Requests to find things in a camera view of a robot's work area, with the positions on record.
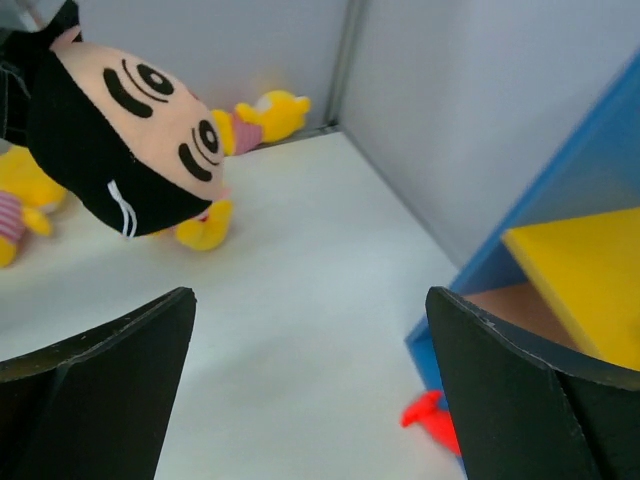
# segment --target plush doll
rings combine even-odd
[[[284,90],[264,94],[255,106],[240,103],[233,113],[214,110],[225,155],[240,155],[262,143],[276,143],[304,127],[311,100]]]
[[[177,78],[129,53],[81,42],[79,32],[67,30],[39,51],[24,82],[31,154],[127,238],[175,228],[181,243],[214,248],[232,210],[222,183],[225,150],[240,153],[273,141],[273,131],[300,128],[308,100],[276,95],[286,100],[271,109],[240,108],[223,126],[231,142],[225,147],[221,115],[212,116]],[[273,128],[269,110],[295,120]]]
[[[27,229],[51,235],[46,214],[58,209],[65,196],[65,189],[44,174],[26,148],[12,147],[0,156],[0,268],[14,261]]]

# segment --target red object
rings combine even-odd
[[[419,423],[436,442],[460,457],[462,454],[451,414],[438,407],[441,397],[442,392],[439,390],[425,393],[404,411],[400,424],[406,428]]]

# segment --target white wall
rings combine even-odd
[[[464,263],[640,44],[637,0],[371,0],[348,133]]]
[[[84,37],[171,71],[211,107],[271,88],[322,119],[347,0],[77,0]]]

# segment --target yellow plush toy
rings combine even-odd
[[[38,167],[26,148],[14,146],[0,156],[0,268],[15,259],[26,229],[51,235],[46,214],[60,206],[66,193]]]
[[[220,130],[225,155],[241,155],[260,144],[284,140],[300,130],[310,109],[309,98],[274,90],[263,95],[253,107],[240,103],[232,113],[213,110],[212,115]],[[176,238],[193,250],[212,250],[226,238],[232,213],[233,202],[227,189],[225,196],[214,202],[204,215],[178,225]]]

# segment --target pink striped fabric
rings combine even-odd
[[[0,192],[0,236],[16,244],[24,229],[20,199],[10,193]]]
[[[260,125],[244,122],[235,112],[231,116],[231,125],[236,139],[234,155],[247,153],[262,143],[262,127]]]

